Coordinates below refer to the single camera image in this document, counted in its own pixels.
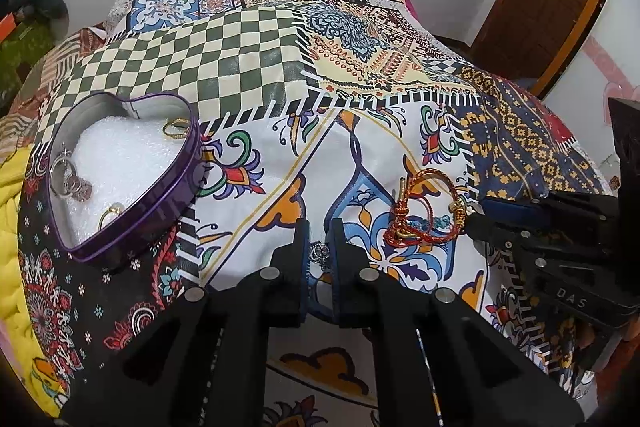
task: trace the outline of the metal screw head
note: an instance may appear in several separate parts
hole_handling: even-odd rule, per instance
[[[380,277],[380,272],[373,268],[363,268],[360,270],[359,276],[363,281],[372,282]]]
[[[204,297],[204,290],[200,288],[200,286],[194,286],[193,288],[189,288],[184,293],[184,298],[189,302],[198,302],[200,299]]]
[[[436,299],[440,302],[443,302],[445,304],[449,304],[450,302],[453,302],[454,299],[456,298],[456,293],[451,289],[451,288],[438,288],[434,295],[436,296]]]
[[[280,270],[275,266],[265,266],[260,270],[260,277],[267,281],[273,281],[280,276]]]

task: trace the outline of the blue mandala pattern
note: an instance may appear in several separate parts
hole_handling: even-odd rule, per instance
[[[133,31],[170,28],[198,19],[198,0],[134,0],[130,14]]]
[[[328,4],[302,7],[306,24],[327,39],[340,38],[343,48],[353,52],[366,63],[378,49],[388,50],[392,45],[367,33],[366,21]]]

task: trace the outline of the bracelet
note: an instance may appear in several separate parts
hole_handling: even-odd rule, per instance
[[[168,136],[169,138],[173,138],[174,140],[182,140],[184,138],[187,138],[187,135],[189,134],[190,126],[191,126],[191,121],[187,120],[186,118],[174,118],[173,120],[169,120],[167,123],[165,123],[162,126],[162,133],[165,136]],[[168,127],[183,128],[184,131],[180,133],[170,133],[170,132],[167,132]]]
[[[101,230],[104,225],[104,220],[109,214],[115,214],[119,216],[124,212],[124,205],[122,203],[113,203],[107,210],[105,210],[100,216],[100,221],[98,221],[98,230]]]
[[[449,205],[449,210],[453,213],[453,224],[451,230],[444,236],[431,235],[430,231],[434,230],[434,217],[431,204],[426,198],[420,198],[420,203],[425,207],[428,214],[427,230],[421,230],[409,224],[407,216],[409,214],[409,206],[407,201],[414,187],[422,183],[429,175],[435,175],[447,185],[453,202]],[[388,229],[383,235],[385,241],[395,248],[413,247],[421,243],[430,245],[438,245],[446,243],[460,234],[460,230],[464,227],[466,217],[466,205],[458,194],[455,185],[449,177],[442,171],[437,169],[423,169],[411,176],[407,180],[400,178],[400,189],[398,192],[398,201],[392,208],[394,219],[389,223]]]

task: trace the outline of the white foam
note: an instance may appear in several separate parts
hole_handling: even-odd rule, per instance
[[[78,176],[92,185],[88,201],[66,200],[76,245],[98,230],[102,213],[113,203],[129,208],[171,165],[184,140],[162,133],[166,120],[108,116],[80,135],[71,155]],[[105,219],[108,223],[115,216]]]

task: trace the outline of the orange object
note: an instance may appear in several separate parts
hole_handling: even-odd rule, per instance
[[[611,355],[607,366],[596,373],[596,382],[598,383],[598,402],[606,400],[607,396],[615,390],[616,385],[620,381],[622,371],[631,362],[636,349],[640,347],[640,335],[629,342],[622,341]]]
[[[407,201],[411,197],[411,192],[415,185],[424,181],[427,176],[437,176],[449,189],[453,202],[449,205],[449,210],[453,213],[453,224],[449,233],[444,236],[431,235],[429,230],[419,230],[409,224],[407,216],[409,207]],[[420,198],[418,201],[425,207],[428,214],[429,229],[434,230],[434,215],[431,204],[426,198]],[[395,248],[412,247],[427,243],[428,245],[441,245],[456,237],[462,227],[465,226],[466,204],[460,198],[456,186],[449,177],[442,171],[437,169],[422,169],[415,173],[415,176],[409,176],[405,181],[400,178],[400,190],[398,192],[398,201],[393,206],[392,213],[394,219],[389,223],[388,229],[385,230],[383,237],[388,245]]]
[[[9,33],[15,30],[14,14],[9,13],[4,19],[0,21],[0,42],[4,41]]]

